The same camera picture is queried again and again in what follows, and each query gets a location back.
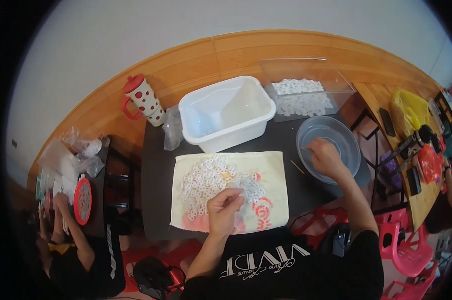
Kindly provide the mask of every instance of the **dark table top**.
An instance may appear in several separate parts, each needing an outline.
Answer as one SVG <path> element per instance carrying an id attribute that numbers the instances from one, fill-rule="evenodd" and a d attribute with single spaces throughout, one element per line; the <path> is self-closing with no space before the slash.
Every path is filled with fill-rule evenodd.
<path id="1" fill-rule="evenodd" d="M 334 117 L 345 123 L 339 114 Z M 282 151 L 290 216 L 311 211 L 314 207 L 325 205 L 343 195 L 337 185 L 317 180 L 301 163 L 296 150 L 296 133 L 304 121 L 305 119 L 298 119 L 275 123 L 271 120 L 266 125 L 265 133 L 260 137 L 223 151 Z M 203 151 L 199 146 L 191 145 L 185 140 L 181 141 L 174 151 L 165 151 L 164 138 L 165 134 L 161 127 L 146 127 L 141 162 L 141 201 L 145 235 L 153 240 L 205 237 L 204 232 L 188 231 L 169 225 L 175 157 Z M 303 175 L 291 160 L 306 175 Z M 360 187 L 371 181 L 371 173 L 362 153 L 361 165 L 355 180 Z"/>
<path id="2" fill-rule="evenodd" d="M 98 153 L 101 161 L 106 165 L 108 159 L 108 147 L 102 147 Z M 89 180 L 91 184 L 91 213 L 89 215 L 88 223 L 85 225 L 79 225 L 81 227 L 83 233 L 85 235 L 90 235 L 93 237 L 103 238 L 105 236 L 105 225 L 104 225 L 104 184 L 105 184 L 105 176 L 106 176 L 106 166 L 103 167 L 99 174 L 92 178 L 85 173 L 86 178 Z M 69 207 L 69 212 L 74 217 L 73 206 Z"/>

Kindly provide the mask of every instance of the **wooden skewer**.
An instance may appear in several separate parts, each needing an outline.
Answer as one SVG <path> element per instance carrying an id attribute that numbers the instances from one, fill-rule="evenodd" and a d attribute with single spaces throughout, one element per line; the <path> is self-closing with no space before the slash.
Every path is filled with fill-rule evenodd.
<path id="1" fill-rule="evenodd" d="M 300 167 L 299 167 L 297 164 L 294 163 L 294 161 L 291 160 L 291 162 L 293 163 L 293 165 L 294 165 L 301 173 L 303 173 L 303 175 L 306 175 L 306 174 L 304 174 L 303 170 L 301 170 Z"/>

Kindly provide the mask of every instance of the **hand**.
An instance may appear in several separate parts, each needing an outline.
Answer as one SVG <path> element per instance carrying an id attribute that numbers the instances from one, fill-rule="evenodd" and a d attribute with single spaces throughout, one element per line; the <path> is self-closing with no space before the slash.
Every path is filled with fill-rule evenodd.
<path id="1" fill-rule="evenodd" d="M 57 207 L 60 212 L 67 211 L 68 210 L 68 196 L 61 192 L 57 193 L 53 197 L 53 206 Z"/>
<path id="2" fill-rule="evenodd" d="M 45 207 L 43 206 L 43 204 L 41 202 L 39 202 L 39 205 L 38 205 L 39 218 L 43 218 L 44 212 L 45 212 Z"/>
<path id="3" fill-rule="evenodd" d="M 234 231 L 234 213 L 240 211 L 244 198 L 243 189 L 223 189 L 207 203 L 209 234 L 226 238 Z"/>
<path id="4" fill-rule="evenodd" d="M 307 144 L 306 148 L 312 152 L 311 161 L 314 169 L 319 173 L 337 181 L 341 174 L 344 174 L 345 171 L 349 172 L 341 161 L 335 146 L 325 139 L 316 137 Z"/>

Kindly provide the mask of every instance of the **red handle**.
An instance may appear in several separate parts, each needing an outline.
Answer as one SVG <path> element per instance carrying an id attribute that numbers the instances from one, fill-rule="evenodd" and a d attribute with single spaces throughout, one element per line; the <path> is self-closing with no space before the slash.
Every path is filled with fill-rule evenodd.
<path id="1" fill-rule="evenodd" d="M 130 118 L 131 120 L 137 120 L 141 117 L 141 115 L 143 114 L 141 111 L 138 111 L 138 113 L 136 115 L 132 115 L 131 112 L 126 108 L 126 104 L 128 103 L 128 101 L 130 101 L 131 98 L 130 97 L 125 97 L 123 99 L 123 102 L 121 103 L 121 110 L 124 112 L 124 114 L 126 115 L 126 117 Z"/>

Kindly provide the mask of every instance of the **black bag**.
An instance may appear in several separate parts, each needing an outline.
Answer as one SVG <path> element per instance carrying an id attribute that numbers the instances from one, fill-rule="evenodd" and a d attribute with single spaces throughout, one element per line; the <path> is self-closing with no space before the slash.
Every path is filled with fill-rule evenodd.
<path id="1" fill-rule="evenodd" d="M 184 285 L 186 274 L 183 273 L 183 283 L 173 286 L 171 270 L 176 266 L 165 266 L 162 261 L 156 257 L 150 256 L 138 261 L 133 267 L 133 277 L 138 284 L 139 292 L 148 295 L 154 299 L 164 300 L 166 295 L 172 289 L 178 289 Z"/>

